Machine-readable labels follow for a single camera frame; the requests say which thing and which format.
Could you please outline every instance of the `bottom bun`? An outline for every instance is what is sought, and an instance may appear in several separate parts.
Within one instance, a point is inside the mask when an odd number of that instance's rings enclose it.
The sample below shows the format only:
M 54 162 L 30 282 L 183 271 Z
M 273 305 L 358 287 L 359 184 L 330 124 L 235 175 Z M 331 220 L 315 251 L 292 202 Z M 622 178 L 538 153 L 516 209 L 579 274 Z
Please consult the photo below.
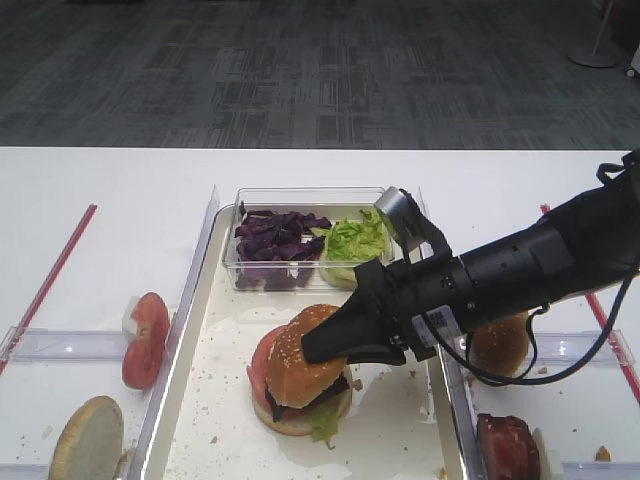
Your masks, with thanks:
M 342 371 L 342 374 L 351 385 L 351 369 L 347 366 Z M 352 388 L 345 390 L 338 397 L 340 397 L 340 405 L 338 407 L 338 416 L 344 417 L 349 411 L 349 407 L 351 406 L 352 400 Z M 302 436 L 302 435 L 311 435 L 313 431 L 313 427 L 307 420 L 306 415 L 300 415 L 293 418 L 283 418 L 279 422 L 273 421 L 273 416 L 271 412 L 264 408 L 260 402 L 256 399 L 256 396 L 253 392 L 251 392 L 251 400 L 253 400 L 253 409 L 256 411 L 256 414 L 262 420 L 265 425 L 267 425 L 272 430 L 276 432 L 282 433 L 284 435 L 293 435 L 293 436 Z

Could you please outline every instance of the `top bun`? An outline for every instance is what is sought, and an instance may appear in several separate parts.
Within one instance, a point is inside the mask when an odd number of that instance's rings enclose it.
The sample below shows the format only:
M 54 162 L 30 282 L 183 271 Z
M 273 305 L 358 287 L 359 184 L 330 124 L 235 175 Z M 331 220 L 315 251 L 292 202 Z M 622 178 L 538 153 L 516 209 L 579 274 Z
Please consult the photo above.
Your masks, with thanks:
M 494 375 L 513 376 L 529 352 L 528 312 L 499 318 L 473 331 L 472 360 Z
M 278 405 L 303 408 L 329 388 L 347 365 L 346 358 L 307 363 L 302 336 L 333 315 L 338 307 L 305 308 L 278 335 L 267 362 L 267 386 Z

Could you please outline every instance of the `purple cabbage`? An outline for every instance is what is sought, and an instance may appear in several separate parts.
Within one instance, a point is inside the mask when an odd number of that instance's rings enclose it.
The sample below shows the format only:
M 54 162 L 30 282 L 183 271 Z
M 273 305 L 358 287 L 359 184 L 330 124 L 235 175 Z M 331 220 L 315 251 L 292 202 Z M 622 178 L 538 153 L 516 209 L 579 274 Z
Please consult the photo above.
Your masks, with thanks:
M 242 261 L 310 261 L 317 260 L 324 249 L 324 237 L 303 241 L 302 236 L 311 234 L 311 228 L 331 228 L 325 217 L 316 218 L 313 213 L 299 212 L 279 214 L 271 210 L 246 211 L 242 223 L 234 232 L 240 242 L 236 247 Z M 311 277 L 311 269 L 303 268 L 297 277 L 288 268 L 246 268 L 240 274 L 236 286 L 240 289 L 257 287 L 264 280 L 265 290 L 289 290 L 304 286 Z

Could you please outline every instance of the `bread slice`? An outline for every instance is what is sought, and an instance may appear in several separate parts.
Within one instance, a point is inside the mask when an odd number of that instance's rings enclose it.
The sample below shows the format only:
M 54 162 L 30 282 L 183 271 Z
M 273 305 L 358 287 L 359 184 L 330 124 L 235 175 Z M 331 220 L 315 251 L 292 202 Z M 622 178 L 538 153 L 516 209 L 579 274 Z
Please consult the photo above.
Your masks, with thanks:
M 351 369 L 347 366 L 343 370 L 343 375 L 346 377 L 349 385 L 352 383 L 351 377 Z M 344 417 L 347 412 L 349 412 L 349 407 L 351 406 L 351 400 L 353 398 L 353 389 L 349 388 L 342 392 L 340 397 L 340 404 L 338 407 L 338 416 Z M 251 393 L 251 399 L 253 400 L 253 408 L 256 411 L 256 414 L 269 428 L 275 430 L 276 432 L 282 433 L 284 435 L 293 435 L 293 436 L 302 436 L 302 435 L 311 435 L 313 431 L 313 427 L 311 423 L 307 420 L 305 415 L 300 415 L 299 417 L 294 418 L 283 418 L 279 422 L 273 421 L 273 416 L 271 412 L 265 409 L 260 402 L 256 399 L 255 394 Z
M 48 480 L 112 480 L 122 455 L 124 419 L 110 397 L 94 397 L 64 427 Z

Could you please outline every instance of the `sliced tomato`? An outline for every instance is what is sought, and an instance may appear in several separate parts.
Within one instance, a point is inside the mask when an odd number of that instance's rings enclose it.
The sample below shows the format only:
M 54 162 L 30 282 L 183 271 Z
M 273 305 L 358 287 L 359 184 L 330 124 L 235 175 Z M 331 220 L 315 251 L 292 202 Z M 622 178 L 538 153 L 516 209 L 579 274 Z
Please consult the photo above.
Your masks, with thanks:
M 251 358 L 251 365 L 247 367 L 247 375 L 249 375 L 253 394 L 268 412 L 271 411 L 271 407 L 265 395 L 267 390 L 267 362 L 276 337 L 280 335 L 285 327 L 285 325 L 281 325 L 274 328 L 260 340 Z
M 131 314 L 137 323 L 136 338 L 122 361 L 122 380 L 131 388 L 146 390 L 158 378 L 169 333 L 169 312 L 156 293 L 145 294 Z

